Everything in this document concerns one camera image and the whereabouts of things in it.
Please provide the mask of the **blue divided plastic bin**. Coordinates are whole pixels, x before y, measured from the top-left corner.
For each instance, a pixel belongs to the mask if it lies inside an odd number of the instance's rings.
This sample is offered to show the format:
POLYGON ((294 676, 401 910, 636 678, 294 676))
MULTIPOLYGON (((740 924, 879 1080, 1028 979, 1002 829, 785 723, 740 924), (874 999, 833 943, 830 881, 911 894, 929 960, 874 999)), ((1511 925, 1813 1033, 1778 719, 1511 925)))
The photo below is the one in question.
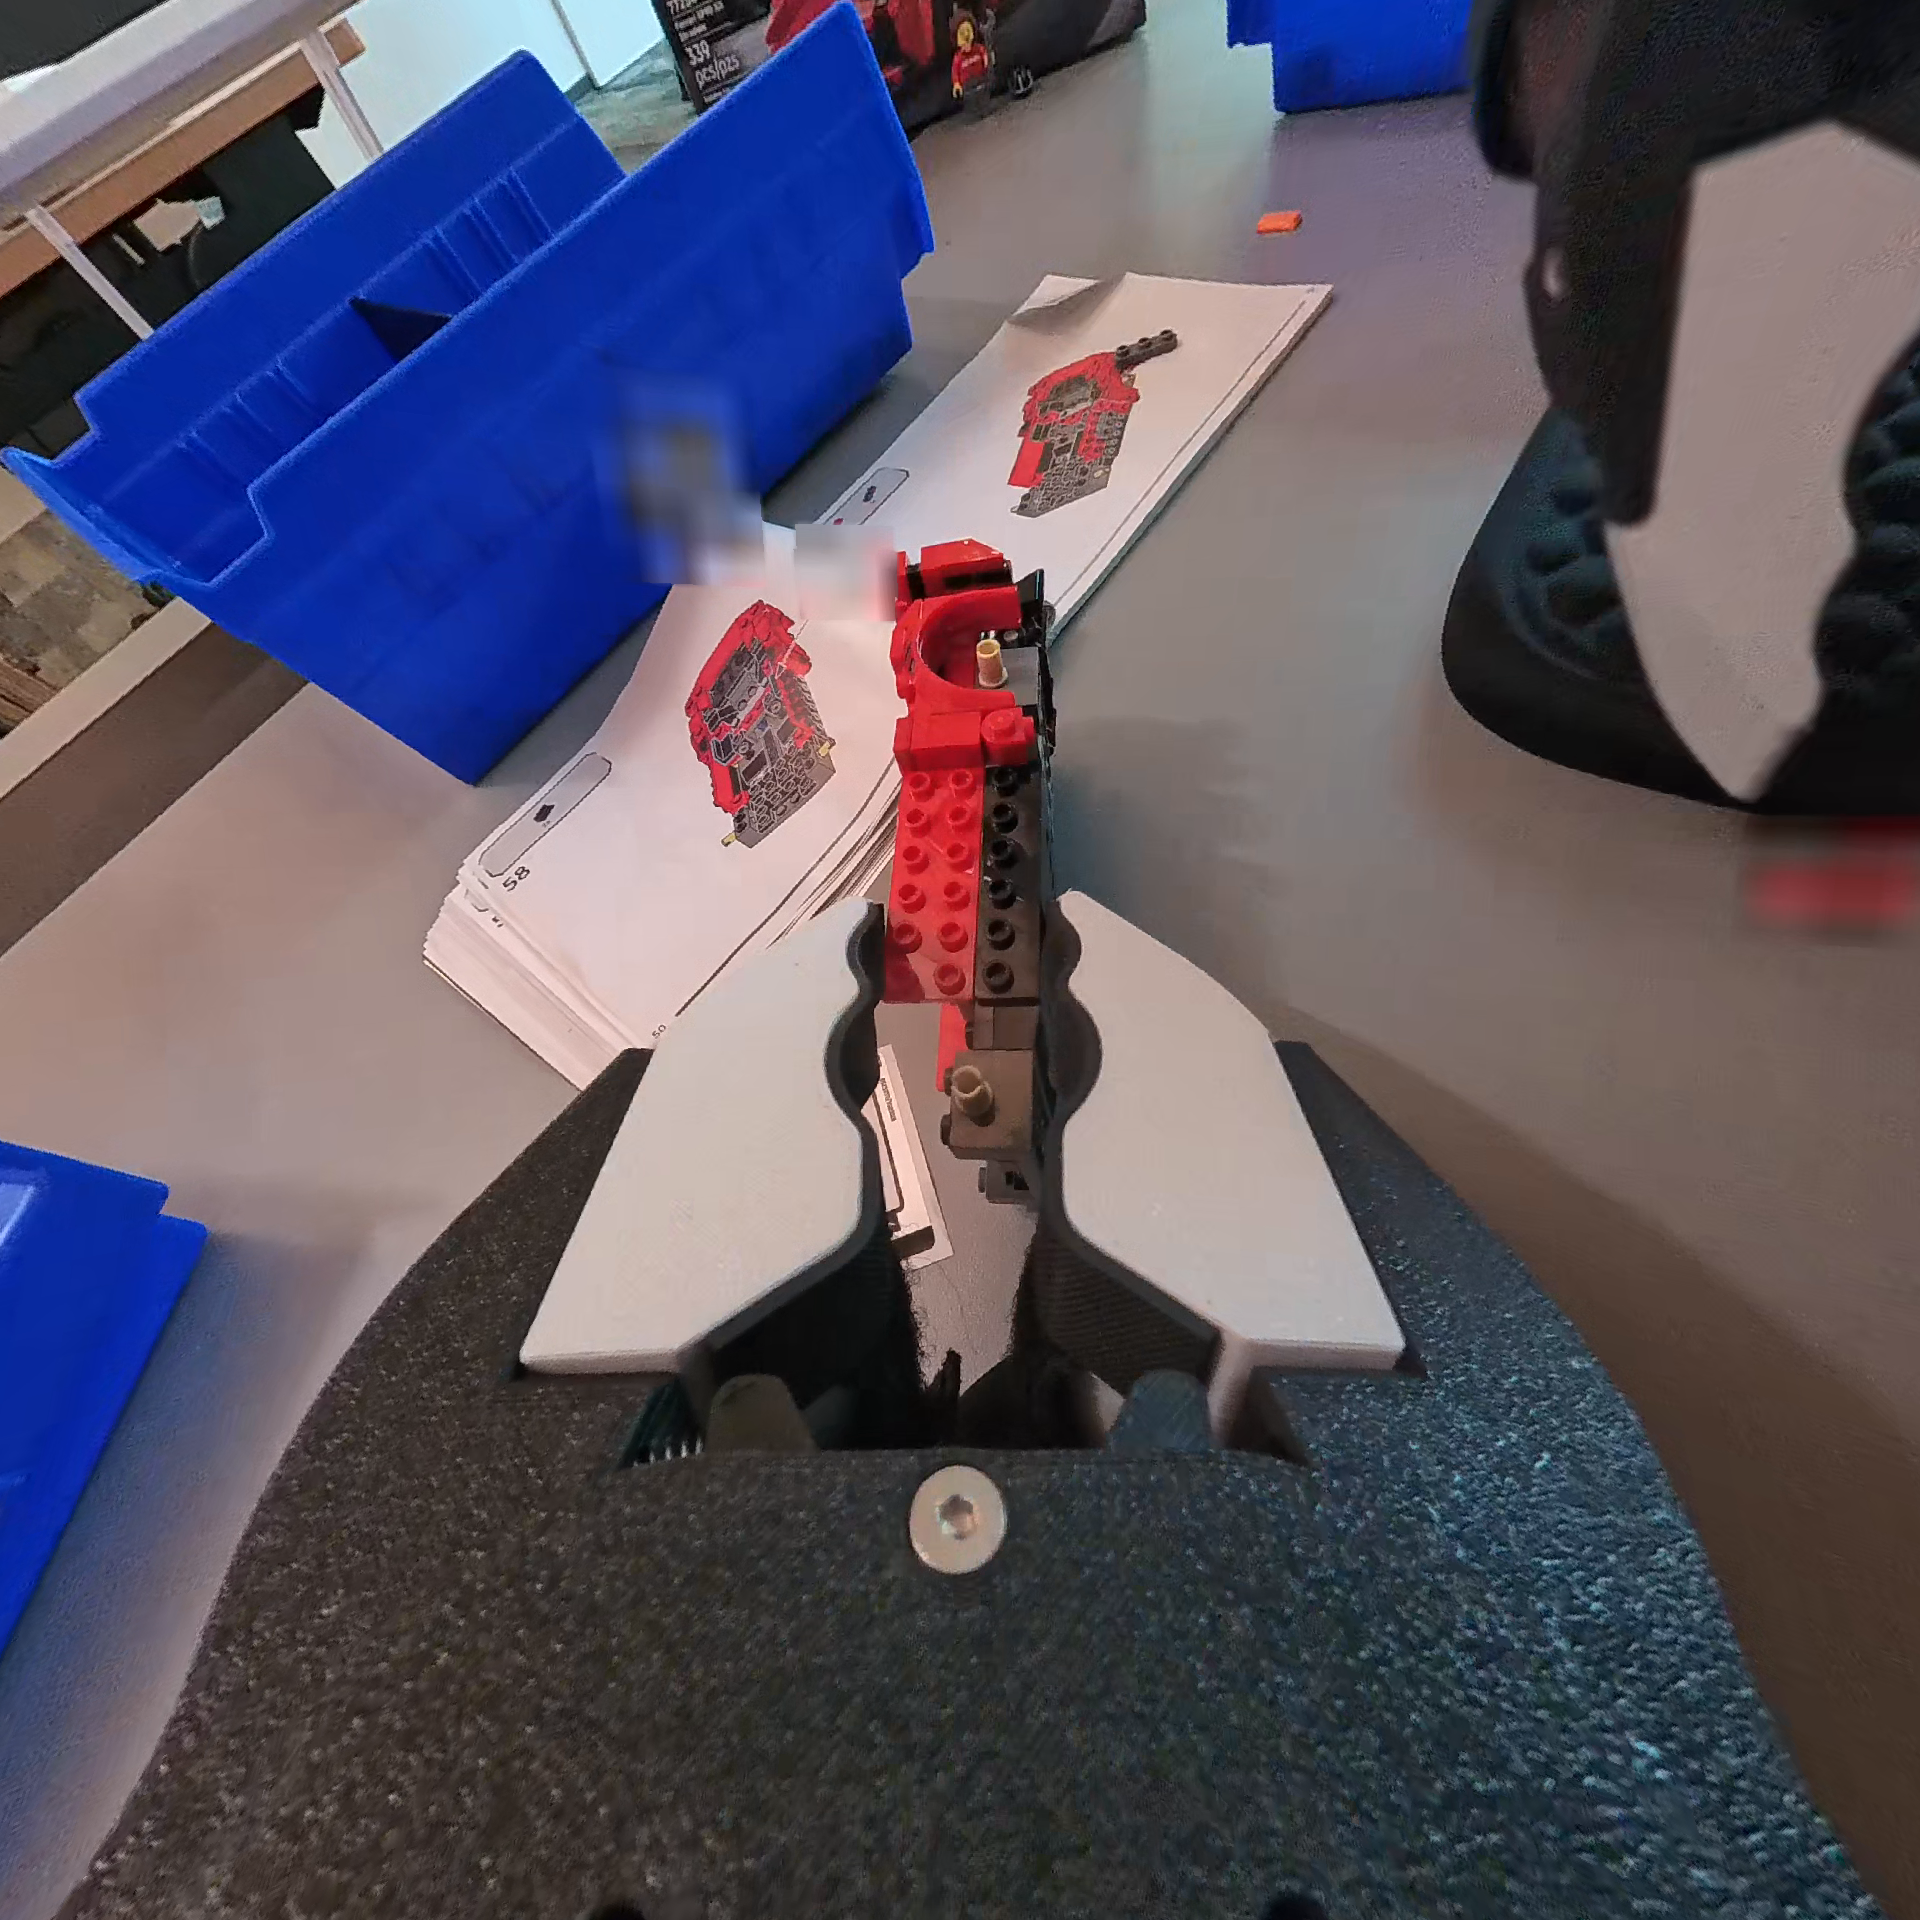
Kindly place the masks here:
POLYGON ((460 780, 663 596, 617 429, 716 400, 759 495, 911 344, 922 171, 834 4, 627 174, 515 52, 81 393, 6 467, 460 780))

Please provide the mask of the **white roller tube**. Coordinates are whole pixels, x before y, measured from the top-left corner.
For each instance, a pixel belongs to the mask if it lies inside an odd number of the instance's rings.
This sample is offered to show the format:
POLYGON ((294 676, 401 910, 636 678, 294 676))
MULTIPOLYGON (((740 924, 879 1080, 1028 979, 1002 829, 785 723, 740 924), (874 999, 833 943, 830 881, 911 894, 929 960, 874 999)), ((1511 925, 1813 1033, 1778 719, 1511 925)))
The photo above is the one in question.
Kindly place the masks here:
POLYGON ((166 3, 22 86, 6 83, 2 200, 66 192, 347 9, 347 3, 166 3))

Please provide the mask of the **wooden table with white legs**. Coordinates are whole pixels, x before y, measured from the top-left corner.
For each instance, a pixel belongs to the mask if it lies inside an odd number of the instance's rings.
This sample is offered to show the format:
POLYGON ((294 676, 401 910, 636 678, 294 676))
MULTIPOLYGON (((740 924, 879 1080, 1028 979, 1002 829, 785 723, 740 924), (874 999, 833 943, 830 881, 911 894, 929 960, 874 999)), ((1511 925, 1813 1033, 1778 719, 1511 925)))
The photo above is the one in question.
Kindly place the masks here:
POLYGON ((300 104, 301 99, 315 89, 324 91, 326 99, 342 112, 358 150, 366 158, 382 155, 382 142, 372 133, 363 108, 353 96, 353 86, 345 76, 345 62, 357 60, 366 48, 358 31, 347 21, 350 12, 353 4, 326 27, 301 36, 293 51, 221 86, 203 103, 181 113, 166 131, 157 133, 83 183, 66 188, 66 192, 52 195, 46 200, 12 206, 2 200, 5 294, 15 293, 35 275, 60 259, 99 299, 108 303, 116 320, 137 341, 141 341, 153 332, 153 324, 141 315, 133 297, 114 286, 103 265, 90 259, 86 241, 123 222, 134 219, 151 204, 163 200, 181 180, 215 160, 233 142, 265 128, 279 112, 300 104))

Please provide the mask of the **open instruction booklet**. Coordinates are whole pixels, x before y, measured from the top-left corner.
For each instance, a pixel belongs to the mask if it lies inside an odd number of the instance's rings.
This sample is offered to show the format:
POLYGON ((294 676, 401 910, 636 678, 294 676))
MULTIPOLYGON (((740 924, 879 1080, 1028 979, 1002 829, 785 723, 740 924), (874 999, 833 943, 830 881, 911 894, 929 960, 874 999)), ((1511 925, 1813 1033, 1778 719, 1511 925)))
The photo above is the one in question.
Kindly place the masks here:
MULTIPOLYGON (((981 540, 1063 628, 1332 301, 1327 283, 1046 277, 820 515, 981 540)), ((575 1088, 734 960, 860 895, 898 799, 893 616, 828 616, 811 534, 674 587, 597 733, 460 868, 426 963, 575 1088)))

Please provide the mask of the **black textured cushion pad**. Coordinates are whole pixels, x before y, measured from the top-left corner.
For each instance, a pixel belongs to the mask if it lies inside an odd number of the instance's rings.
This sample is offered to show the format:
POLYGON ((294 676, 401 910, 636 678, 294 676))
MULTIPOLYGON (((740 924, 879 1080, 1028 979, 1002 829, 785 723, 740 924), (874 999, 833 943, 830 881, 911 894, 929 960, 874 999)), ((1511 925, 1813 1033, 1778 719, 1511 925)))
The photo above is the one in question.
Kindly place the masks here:
POLYGON ((1578 422, 1537 422, 1455 575, 1443 668, 1460 709, 1582 775, 1774 815, 1918 811, 1918 356, 1882 383, 1844 471, 1857 553, 1814 630, 1821 701, 1761 799, 1733 799, 1658 705, 1605 553, 1578 422))

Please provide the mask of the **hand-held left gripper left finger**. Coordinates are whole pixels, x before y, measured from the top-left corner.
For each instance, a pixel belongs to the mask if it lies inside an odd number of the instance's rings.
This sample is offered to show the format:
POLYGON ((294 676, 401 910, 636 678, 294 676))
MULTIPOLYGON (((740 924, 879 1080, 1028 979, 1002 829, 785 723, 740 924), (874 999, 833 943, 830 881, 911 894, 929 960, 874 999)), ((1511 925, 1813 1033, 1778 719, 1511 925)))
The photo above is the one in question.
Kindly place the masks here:
POLYGON ((679 1382, 731 1424, 761 1382, 785 1424, 889 1400, 889 1235, 874 1012, 884 916, 855 899, 738 966, 643 1065, 519 1344, 527 1375, 679 1382))

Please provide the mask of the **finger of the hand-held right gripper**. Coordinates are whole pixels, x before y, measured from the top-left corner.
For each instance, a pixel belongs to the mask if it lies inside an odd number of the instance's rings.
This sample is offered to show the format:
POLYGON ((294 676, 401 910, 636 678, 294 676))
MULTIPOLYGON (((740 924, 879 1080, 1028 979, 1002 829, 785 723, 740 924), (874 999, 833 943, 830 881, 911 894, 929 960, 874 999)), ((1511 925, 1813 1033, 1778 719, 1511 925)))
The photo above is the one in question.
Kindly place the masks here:
POLYGON ((1916 326, 1913 155, 1828 120, 1697 169, 1653 507, 1607 544, 1650 689, 1735 799, 1814 719, 1847 452, 1916 326))

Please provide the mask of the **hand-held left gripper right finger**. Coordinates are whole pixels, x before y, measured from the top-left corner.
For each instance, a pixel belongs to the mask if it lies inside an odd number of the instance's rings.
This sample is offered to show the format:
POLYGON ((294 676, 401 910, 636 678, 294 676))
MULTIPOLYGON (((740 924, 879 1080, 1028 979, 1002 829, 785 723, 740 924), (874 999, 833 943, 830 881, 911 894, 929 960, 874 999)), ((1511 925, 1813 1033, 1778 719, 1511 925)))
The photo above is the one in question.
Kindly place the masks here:
POLYGON ((1274 1374, 1393 1374, 1409 1339, 1263 1022, 1067 892, 1043 941, 1044 1341, 1131 1393, 1186 1375, 1218 1445, 1274 1374))

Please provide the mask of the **toy car set box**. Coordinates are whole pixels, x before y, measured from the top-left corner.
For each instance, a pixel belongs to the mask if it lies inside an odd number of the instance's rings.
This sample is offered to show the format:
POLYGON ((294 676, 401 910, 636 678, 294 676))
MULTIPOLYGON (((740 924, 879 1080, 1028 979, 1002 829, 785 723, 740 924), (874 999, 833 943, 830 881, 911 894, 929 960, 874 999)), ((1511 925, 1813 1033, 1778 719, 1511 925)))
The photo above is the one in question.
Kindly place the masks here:
MULTIPOLYGON (((713 108, 830 3, 654 3, 681 91, 713 108)), ((1126 40, 1145 3, 853 3, 906 133, 1021 101, 1041 77, 1126 40)))

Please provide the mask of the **red and black brick model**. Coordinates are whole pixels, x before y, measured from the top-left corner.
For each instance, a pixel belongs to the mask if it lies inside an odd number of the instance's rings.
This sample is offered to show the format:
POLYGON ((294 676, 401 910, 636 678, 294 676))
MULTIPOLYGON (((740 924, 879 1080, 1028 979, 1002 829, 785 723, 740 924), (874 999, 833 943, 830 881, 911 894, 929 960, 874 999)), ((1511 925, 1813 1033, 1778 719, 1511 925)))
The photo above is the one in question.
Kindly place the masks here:
POLYGON ((1051 862, 1044 579, 978 540, 898 556, 902 712, 884 989, 939 1009, 941 1137, 985 1197, 1065 1221, 1065 1125, 1097 1067, 1051 862))

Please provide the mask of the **small white leaflet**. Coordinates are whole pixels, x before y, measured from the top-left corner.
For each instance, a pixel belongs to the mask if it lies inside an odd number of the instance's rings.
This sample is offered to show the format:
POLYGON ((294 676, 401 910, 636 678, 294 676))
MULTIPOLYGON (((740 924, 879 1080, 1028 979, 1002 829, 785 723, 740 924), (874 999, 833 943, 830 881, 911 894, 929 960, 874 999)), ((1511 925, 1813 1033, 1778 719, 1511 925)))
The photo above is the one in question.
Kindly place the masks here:
POLYGON ((879 1049, 879 1080, 863 1117, 879 1149, 886 1232, 902 1269, 915 1273, 950 1255, 939 1192, 929 1173, 922 1131, 891 1046, 879 1049))

